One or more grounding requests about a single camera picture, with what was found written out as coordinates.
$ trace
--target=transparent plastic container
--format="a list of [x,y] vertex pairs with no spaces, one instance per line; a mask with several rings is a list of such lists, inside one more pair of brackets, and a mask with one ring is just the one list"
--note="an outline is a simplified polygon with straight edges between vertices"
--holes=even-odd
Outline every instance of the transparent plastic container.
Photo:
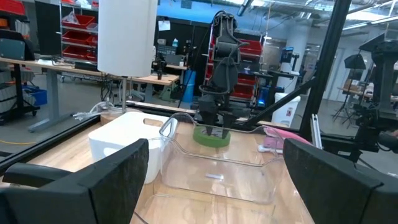
[[131,223],[313,223],[283,158],[257,150],[278,145],[272,128],[229,129],[229,145],[219,148],[197,143],[195,128],[206,126],[174,114],[149,140],[161,141],[160,172],[144,185]]
[[[266,138],[275,137],[266,136],[264,127],[251,132],[212,127],[212,133],[228,131],[230,135],[228,146],[214,148],[194,140],[193,133],[198,129],[206,131],[206,127],[209,128],[197,124],[185,113],[174,114],[162,126],[162,183],[178,189],[270,203],[284,161],[274,151],[258,152],[258,147]],[[271,142],[275,145],[268,147],[276,147],[277,141]]]

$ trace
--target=plastic bag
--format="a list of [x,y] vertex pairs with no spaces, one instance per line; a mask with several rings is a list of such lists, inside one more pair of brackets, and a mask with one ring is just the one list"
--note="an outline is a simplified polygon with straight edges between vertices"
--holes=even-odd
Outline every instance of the plastic bag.
[[65,16],[64,18],[62,18],[62,22],[69,22],[69,23],[73,23],[73,24],[79,24],[79,20],[77,20],[75,13],[72,11],[69,13],[69,15]]

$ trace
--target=computer monitor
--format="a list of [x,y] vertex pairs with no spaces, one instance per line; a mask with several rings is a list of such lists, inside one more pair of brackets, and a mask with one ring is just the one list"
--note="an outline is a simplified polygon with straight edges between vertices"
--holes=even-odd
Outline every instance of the computer monitor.
[[280,63],[290,63],[293,57],[293,47],[285,47],[280,54]]

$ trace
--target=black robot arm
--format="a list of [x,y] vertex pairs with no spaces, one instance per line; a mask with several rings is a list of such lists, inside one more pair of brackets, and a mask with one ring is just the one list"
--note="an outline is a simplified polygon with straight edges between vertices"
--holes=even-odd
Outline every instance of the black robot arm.
[[234,16],[225,11],[218,12],[213,19],[213,36],[216,38],[212,55],[213,76],[206,85],[199,86],[203,96],[198,100],[199,113],[208,125],[214,125],[218,115],[221,115],[224,127],[230,128],[236,119],[249,111],[229,106],[229,98],[238,83],[238,66],[241,63],[239,48],[248,44],[234,37],[236,26]]

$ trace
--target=tripod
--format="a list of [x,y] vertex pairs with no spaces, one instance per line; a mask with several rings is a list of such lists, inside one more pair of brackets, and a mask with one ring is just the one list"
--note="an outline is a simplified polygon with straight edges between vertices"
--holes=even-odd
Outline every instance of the tripod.
[[346,113],[346,115],[347,115],[347,119],[343,122],[343,124],[344,124],[347,120],[349,120],[349,123],[352,124],[352,122],[351,122],[352,114],[350,114],[350,113],[348,112],[348,109],[347,109],[347,106],[352,102],[352,98],[353,98],[352,94],[349,92],[349,91],[351,90],[352,84],[353,84],[353,79],[351,79],[351,81],[349,82],[347,95],[346,95],[346,98],[345,98],[345,100],[344,100],[343,105],[342,105],[342,106],[340,107],[340,109],[335,113],[335,115],[333,115],[333,122],[335,122],[336,119],[337,119],[337,117],[339,117],[340,113],[344,111],[344,112]]

